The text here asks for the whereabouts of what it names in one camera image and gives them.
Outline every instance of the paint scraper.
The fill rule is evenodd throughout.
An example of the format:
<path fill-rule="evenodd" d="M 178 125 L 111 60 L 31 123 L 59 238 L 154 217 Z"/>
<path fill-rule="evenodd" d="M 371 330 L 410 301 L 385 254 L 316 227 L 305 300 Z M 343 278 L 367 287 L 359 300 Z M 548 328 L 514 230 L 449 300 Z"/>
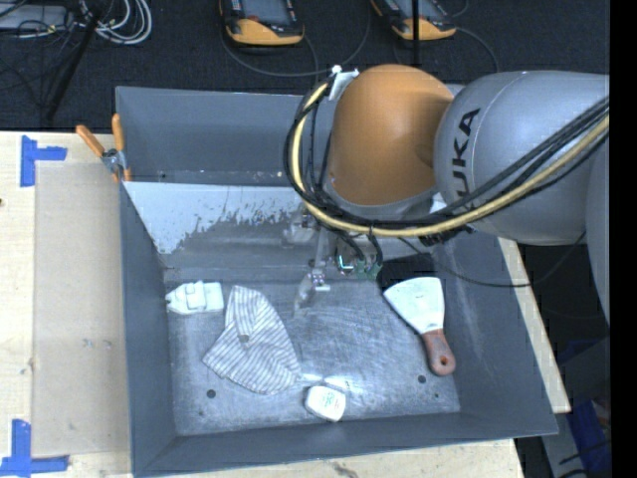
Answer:
<path fill-rule="evenodd" d="M 386 260 L 377 282 L 389 305 L 422 337 L 431 370 L 452 373 L 456 358 L 443 331 L 445 296 L 431 255 Z"/>

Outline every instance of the white cable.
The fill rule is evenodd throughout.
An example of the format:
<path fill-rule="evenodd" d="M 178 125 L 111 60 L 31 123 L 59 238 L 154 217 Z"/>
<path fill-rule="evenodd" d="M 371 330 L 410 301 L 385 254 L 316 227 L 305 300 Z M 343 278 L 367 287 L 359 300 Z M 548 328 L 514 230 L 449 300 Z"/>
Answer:
<path fill-rule="evenodd" d="M 80 0 L 82 5 L 82 10 L 85 13 L 85 17 L 92 16 L 89 7 L 86 4 L 86 0 Z M 140 26 L 137 27 L 137 30 L 132 32 L 129 35 L 124 35 L 123 33 L 116 32 L 115 30 L 121 29 L 124 27 L 131 18 L 131 9 L 130 3 L 128 0 L 123 0 L 125 6 L 125 15 L 124 17 L 117 23 L 108 24 L 102 21 L 98 22 L 96 27 L 96 33 L 108 41 L 111 41 L 116 44 L 121 45 L 133 45 L 139 44 L 144 41 L 152 31 L 152 13 L 150 12 L 150 7 L 148 6 L 145 0 L 134 0 L 136 6 L 136 12 L 139 16 Z M 86 23 L 80 23 L 80 26 L 86 27 Z"/>

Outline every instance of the black floor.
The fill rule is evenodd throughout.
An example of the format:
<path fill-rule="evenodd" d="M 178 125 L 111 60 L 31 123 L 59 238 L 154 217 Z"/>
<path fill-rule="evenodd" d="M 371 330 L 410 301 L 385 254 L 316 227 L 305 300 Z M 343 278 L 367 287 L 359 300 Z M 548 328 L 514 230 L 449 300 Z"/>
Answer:
<path fill-rule="evenodd" d="M 397 45 L 372 14 L 368 0 L 295 0 L 310 42 L 276 55 L 234 51 L 243 64 L 222 42 L 218 0 L 147 1 L 153 19 L 147 40 L 117 46 L 92 37 L 80 58 L 76 53 L 85 29 L 38 39 L 0 30 L 0 128 L 69 131 L 83 123 L 93 131 L 109 131 L 117 86 L 304 94 L 315 76 L 295 74 L 333 64 L 364 70 L 413 60 L 412 52 Z M 468 84 L 495 70 L 609 73 L 610 0 L 439 1 L 450 14 L 461 12 L 455 21 L 463 31 L 425 44 L 421 62 L 422 69 L 445 83 Z M 73 2 L 64 5 L 75 9 Z M 71 68 L 73 76 L 63 91 Z M 568 249 L 523 246 L 522 252 L 536 280 Z M 585 245 L 572 250 L 533 289 L 557 356 L 569 343 L 608 334 Z M 537 440 L 520 440 L 519 450 L 528 477 L 550 476 Z"/>

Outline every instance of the striped cloth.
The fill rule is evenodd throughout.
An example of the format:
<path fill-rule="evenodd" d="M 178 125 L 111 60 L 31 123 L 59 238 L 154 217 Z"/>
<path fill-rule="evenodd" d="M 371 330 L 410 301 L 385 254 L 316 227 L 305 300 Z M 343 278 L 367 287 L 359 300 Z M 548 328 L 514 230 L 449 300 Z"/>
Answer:
<path fill-rule="evenodd" d="M 220 377 L 261 394 L 274 394 L 299 378 L 301 366 L 279 314 L 258 291 L 234 286 L 226 329 L 203 357 Z"/>

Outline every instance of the wooden board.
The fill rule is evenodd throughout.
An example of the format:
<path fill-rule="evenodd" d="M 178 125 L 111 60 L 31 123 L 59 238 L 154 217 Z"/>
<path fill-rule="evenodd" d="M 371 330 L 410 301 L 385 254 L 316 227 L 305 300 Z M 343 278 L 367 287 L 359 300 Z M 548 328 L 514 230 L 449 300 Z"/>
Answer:
<path fill-rule="evenodd" d="M 72 324 L 68 327 L 58 325 L 52 333 L 49 332 L 49 335 L 52 335 L 51 338 L 57 336 L 57 338 L 62 339 L 59 336 L 60 332 L 63 330 L 69 331 L 64 338 L 69 339 L 68 342 L 70 344 L 50 343 L 53 348 L 57 347 L 59 349 L 57 351 L 58 357 L 52 358 L 53 355 L 51 355 L 33 360 L 34 349 L 43 350 L 46 348 L 39 342 L 39 337 L 38 341 L 34 342 L 33 330 L 35 327 L 36 335 L 38 335 L 39 323 L 34 321 L 34 313 L 39 314 L 40 311 L 34 311 L 34 307 L 37 304 L 36 300 L 40 299 L 42 301 L 44 299 L 41 297 L 42 293 L 35 290 L 37 285 L 35 272 L 39 270 L 40 276 L 46 274 L 44 268 L 38 269 L 35 266 L 35 256 L 36 253 L 39 253 L 36 250 L 36 235 L 44 235 L 42 233 L 38 234 L 39 230 L 37 229 L 36 221 L 38 225 L 42 225 L 47 220 L 36 214 L 36 191 L 39 190 L 40 185 L 38 184 L 36 187 L 31 188 L 19 187 L 21 135 L 22 133 L 19 132 L 0 133 L 0 198 L 2 198 L 0 203 L 0 228 L 3 229 L 0 233 L 0 243 L 3 250 L 2 254 L 0 254 L 0 285 L 2 286 L 5 300 L 4 309 L 0 311 L 0 383 L 3 386 L 3 401 L 0 402 L 0 415 L 3 419 L 3 422 L 0 423 L 0 448 L 9 448 L 11 437 L 9 432 L 10 422 L 11 419 L 19 417 L 33 422 L 34 440 L 37 443 L 38 454 L 51 455 L 59 451 L 72 454 L 69 470 L 65 473 L 53 473 L 52 476 L 130 476 L 128 474 L 130 463 L 127 447 L 123 450 L 118 449 L 117 441 L 113 441 L 112 438 L 102 437 L 94 438 L 92 449 L 88 449 L 89 444 L 87 444 L 85 452 L 72 451 L 69 449 L 71 448 L 71 439 L 68 440 L 69 444 L 66 444 L 66 437 L 62 437 L 60 434 L 60 430 L 67 430 L 67 435 L 70 433 L 71 429 L 68 425 L 65 429 L 64 425 L 56 425 L 55 423 L 45 424 L 43 421 L 40 424 L 39 420 L 33 417 L 34 413 L 40 416 L 40 412 L 46 412 L 45 400 L 51 402 L 51 405 L 61 405 L 61 402 L 63 402 L 66 405 L 78 408 L 78 412 L 73 413 L 76 421 L 73 424 L 76 428 L 88 430 L 89 427 L 92 427 L 100 431 L 105 430 L 105 423 L 107 425 L 110 420 L 117 419 L 125 412 L 126 402 L 125 392 L 120 388 L 115 387 L 114 394 L 112 391 L 106 395 L 104 391 L 104 379 L 107 372 L 103 369 L 100 370 L 100 367 L 108 362 L 108 360 L 104 359 L 104 356 L 78 358 L 83 353 L 87 354 L 91 349 L 89 347 L 90 344 L 84 342 L 85 339 L 93 343 L 93 350 L 96 349 L 96 345 L 99 346 L 102 343 L 103 347 L 100 352 L 103 354 L 107 350 L 107 345 L 103 340 L 113 343 L 113 341 L 121 339 L 123 342 L 123 334 L 118 335 L 116 333 L 117 331 L 122 331 L 119 318 L 120 304 L 112 297 L 98 296 L 97 298 L 89 298 L 91 302 L 96 304 L 96 299 L 103 299 L 105 302 L 99 306 L 91 307 L 92 315 L 89 317 L 87 314 L 86 325 Z M 29 132 L 28 136 L 36 139 L 39 142 L 39 146 L 60 145 L 68 148 L 69 154 L 64 162 L 41 163 L 38 166 L 38 174 L 43 171 L 46 171 L 46 173 L 41 175 L 42 179 L 37 177 L 37 182 L 38 180 L 58 182 L 60 185 L 57 189 L 67 191 L 64 195 L 65 200 L 67 200 L 65 203 L 71 203 L 70 199 L 80 203 L 83 200 L 82 197 L 87 196 L 87 190 L 90 192 L 89 196 L 91 196 L 91 193 L 95 193 L 96 179 L 103 181 L 100 181 L 98 191 L 105 189 L 108 192 L 108 184 L 111 183 L 108 173 L 101 162 L 75 134 Z M 106 148 L 112 147 L 113 139 L 111 135 L 99 135 L 98 138 Z M 53 174 L 50 174 L 54 170 L 47 171 L 49 168 L 56 170 Z M 90 178 L 92 181 L 75 183 L 68 180 L 65 181 L 66 177 L 62 173 L 66 171 L 65 169 L 68 172 L 82 172 L 81 175 Z M 54 186 L 47 185 L 41 191 L 46 194 L 50 193 L 53 188 Z M 83 192 L 84 194 L 78 194 L 77 199 L 74 199 L 71 191 Z M 96 211 L 97 213 L 105 210 L 98 201 L 92 203 L 90 208 L 90 212 Z M 67 217 L 73 218 L 75 216 L 69 213 Z M 89 214 L 86 210 L 83 211 L 83 214 L 78 214 L 77 217 L 84 217 L 87 221 L 93 221 L 92 224 L 98 225 L 98 227 L 101 223 L 96 223 L 96 221 L 102 222 L 99 214 Z M 104 220 L 104 225 L 108 226 L 109 223 L 106 220 L 107 218 Z M 91 257 L 89 259 L 91 264 L 88 267 L 97 267 L 97 271 L 100 270 L 101 264 L 112 265 L 118 263 L 119 249 L 118 245 L 114 245 L 111 242 L 114 238 L 112 234 L 107 239 L 96 238 L 95 233 L 92 232 L 84 232 L 82 235 L 84 236 L 83 240 L 78 239 L 75 247 L 69 247 L 67 252 L 69 261 L 79 261 L 74 267 L 76 272 L 82 270 L 83 274 L 87 274 L 86 270 L 80 266 L 83 255 Z M 505 256 L 508 258 L 512 278 L 514 280 L 525 279 L 526 274 L 524 269 L 520 269 L 522 261 L 515 243 L 503 240 L 501 244 L 506 251 Z M 86 250 L 89 248 L 91 248 L 91 252 L 87 254 Z M 116 281 L 114 276 L 106 275 L 106 277 L 109 278 L 106 281 L 108 285 L 104 285 L 101 288 L 105 289 L 104 292 L 111 293 L 110 287 L 116 288 Z M 556 412 L 568 411 L 567 396 L 558 370 L 554 365 L 554 357 L 545 335 L 541 317 L 537 312 L 532 292 L 530 289 L 518 289 L 518 296 L 521 300 L 521 306 L 523 306 L 524 317 L 529 327 L 533 348 L 538 355 L 540 372 L 547 383 L 551 404 Z M 72 321 L 73 316 L 77 316 L 79 313 L 76 307 L 65 302 L 47 304 L 47 307 L 53 312 L 48 314 L 50 319 L 57 318 L 60 321 L 63 319 Z M 100 314 L 100 317 L 104 317 L 104 320 L 99 329 L 95 327 L 92 329 L 93 333 L 87 333 L 86 328 L 91 328 L 95 323 L 95 313 Z M 46 365 L 46 367 L 51 367 L 50 371 L 52 373 L 50 376 L 53 376 L 54 368 L 60 365 L 59 359 L 68 359 L 70 353 L 72 354 L 73 352 L 76 354 L 73 373 L 68 373 L 67 379 L 61 379 L 61 383 L 64 383 L 67 387 L 56 390 L 56 395 L 61 395 L 62 399 L 59 396 L 55 398 L 56 395 L 53 395 L 51 390 L 48 394 L 44 394 L 38 387 L 41 384 L 40 377 L 34 380 L 34 373 L 35 375 L 39 372 L 44 373 L 44 369 L 39 368 L 39 366 Z M 119 373 L 119 377 L 121 377 L 120 368 L 116 373 Z M 83 377 L 88 381 L 83 386 L 84 389 L 75 390 L 72 387 L 71 382 L 75 381 L 77 377 Z M 43 402 L 42 406 L 38 406 L 36 409 L 32 406 L 32 391 L 36 403 Z M 93 405 L 98 405 L 99 408 L 86 408 L 87 402 L 95 402 Z M 520 478 L 522 469 L 513 442 L 505 440 L 379 453 L 337 460 L 238 469 L 198 474 L 196 476 L 242 478 L 244 476 L 271 477 L 283 474 L 290 477 L 309 476 L 316 478 L 336 476 L 347 476 L 350 478 L 362 476 Z"/>

